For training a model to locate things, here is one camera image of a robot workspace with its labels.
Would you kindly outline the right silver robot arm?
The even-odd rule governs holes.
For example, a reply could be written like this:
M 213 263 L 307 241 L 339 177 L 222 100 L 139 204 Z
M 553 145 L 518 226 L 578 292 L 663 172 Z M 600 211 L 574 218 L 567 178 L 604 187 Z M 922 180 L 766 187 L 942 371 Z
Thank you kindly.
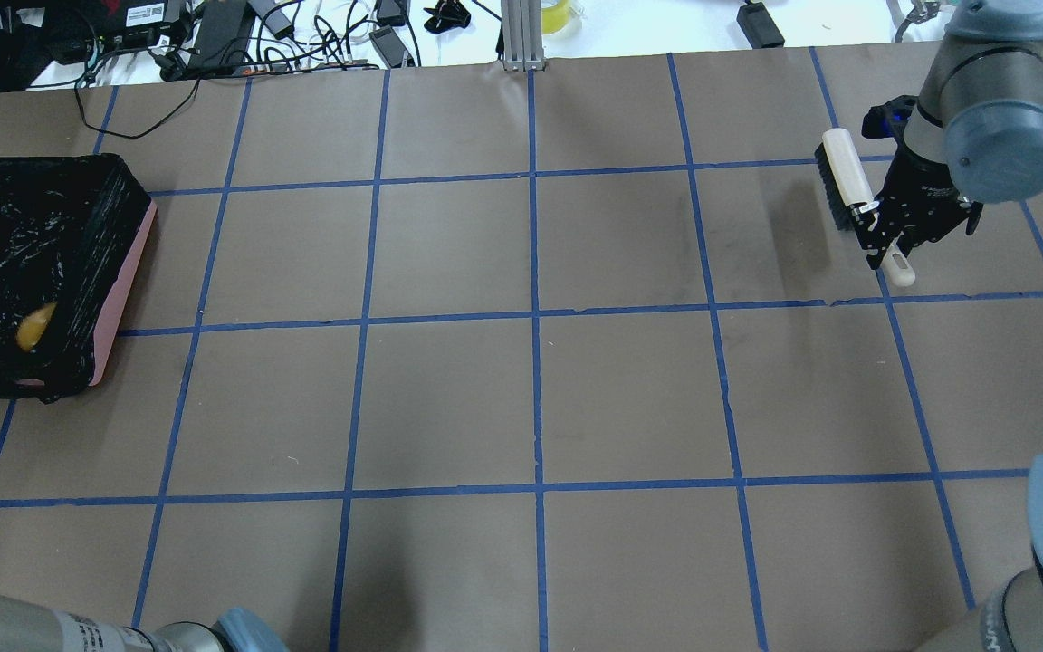
M 880 191 L 866 184 L 849 143 L 825 132 L 825 186 L 841 198 L 836 226 L 851 228 L 870 267 L 895 284 L 914 280 L 907 257 L 952 230 L 973 234 L 983 207 L 1043 193 L 1043 1 L 960 1 L 922 89 L 869 108 L 864 137 L 891 138 Z M 1043 451 L 1027 487 L 1030 568 L 1014 575 L 923 651 L 1043 651 Z

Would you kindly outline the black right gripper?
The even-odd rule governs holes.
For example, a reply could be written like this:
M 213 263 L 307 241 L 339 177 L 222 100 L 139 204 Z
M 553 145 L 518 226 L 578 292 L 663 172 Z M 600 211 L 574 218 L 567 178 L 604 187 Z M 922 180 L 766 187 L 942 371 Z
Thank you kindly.
M 882 267 L 894 245 L 938 243 L 959 226 L 968 236 L 980 226 L 983 203 L 957 190 L 947 166 L 909 150 L 905 132 L 914 108 L 915 96 L 901 95 L 870 107 L 864 117 L 866 139 L 895 141 L 876 201 L 852 206 L 853 232 L 872 271 Z

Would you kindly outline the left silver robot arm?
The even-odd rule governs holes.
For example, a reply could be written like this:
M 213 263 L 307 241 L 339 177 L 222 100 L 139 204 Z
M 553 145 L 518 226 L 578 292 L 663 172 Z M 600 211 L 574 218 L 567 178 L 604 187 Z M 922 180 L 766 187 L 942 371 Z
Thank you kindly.
M 178 620 L 144 630 L 0 595 L 0 651 L 285 651 L 254 615 L 229 609 L 212 626 Z

